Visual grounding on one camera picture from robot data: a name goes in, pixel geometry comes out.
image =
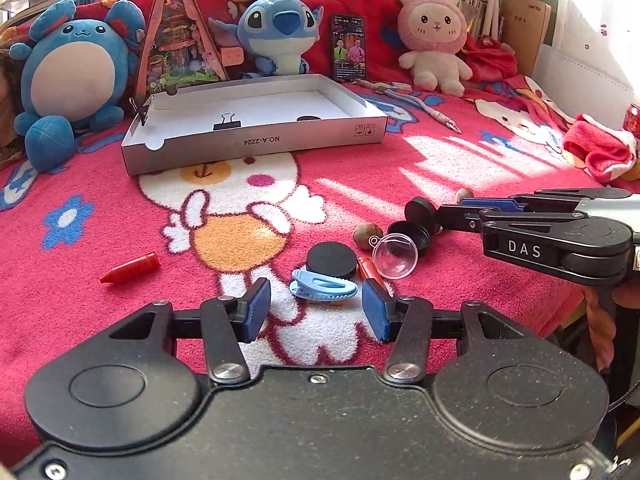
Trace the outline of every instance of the metal bolt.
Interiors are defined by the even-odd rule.
[[[587,480],[591,476],[591,468],[585,463],[576,464],[569,473],[570,480]]]
[[[326,376],[320,374],[312,375],[311,377],[309,377],[309,382],[313,384],[326,384],[328,380],[329,379],[327,379]]]
[[[213,376],[223,381],[233,381],[244,375],[244,367],[238,363],[222,363],[213,369]]]
[[[420,367],[413,363],[398,363],[397,365],[391,365],[386,371],[390,377],[399,381],[415,379],[421,372]]]
[[[44,474],[50,480],[63,480],[66,477],[66,469],[58,462],[49,462],[44,466]]]

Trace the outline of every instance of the stitch plush toy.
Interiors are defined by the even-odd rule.
[[[101,131],[121,123],[116,106],[138,56],[132,52],[144,35],[140,9],[128,0],[113,4],[104,22],[73,20],[76,4],[62,0],[32,23],[36,45],[12,45],[12,59],[26,60],[21,91],[24,112],[15,131],[24,136],[31,165],[49,171],[75,151],[73,128]]]
[[[410,52],[398,63],[411,69],[414,84],[428,91],[462,97],[471,69],[456,56],[466,41],[466,21],[460,0],[400,0],[398,34]]]
[[[237,25],[209,19],[219,46],[241,46],[255,56],[258,73],[245,77],[295,75],[309,72],[302,55],[320,39],[324,9],[311,11],[300,0],[258,0]]]

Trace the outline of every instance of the plush toy eye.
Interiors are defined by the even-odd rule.
[[[262,28],[262,15],[259,10],[255,10],[246,20],[246,24],[251,28]]]

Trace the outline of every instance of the blue marill plush toy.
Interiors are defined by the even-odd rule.
[[[309,72],[302,55],[320,39],[324,9],[309,9],[300,0],[257,0],[237,25],[209,19],[219,46],[241,46],[255,57],[258,73],[245,77],[295,75]]]
[[[36,171],[49,171],[75,152],[73,128],[95,132],[120,124],[122,97],[136,73],[132,52],[144,36],[145,20],[128,0],[113,4],[103,22],[73,20],[76,4],[62,0],[31,24],[36,45],[16,43],[12,59],[26,60],[21,92],[24,112],[14,129],[24,136],[27,157]]]

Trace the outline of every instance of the plush toy nose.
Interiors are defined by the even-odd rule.
[[[295,10],[284,10],[273,16],[273,26],[285,36],[290,36],[300,26],[300,14]]]

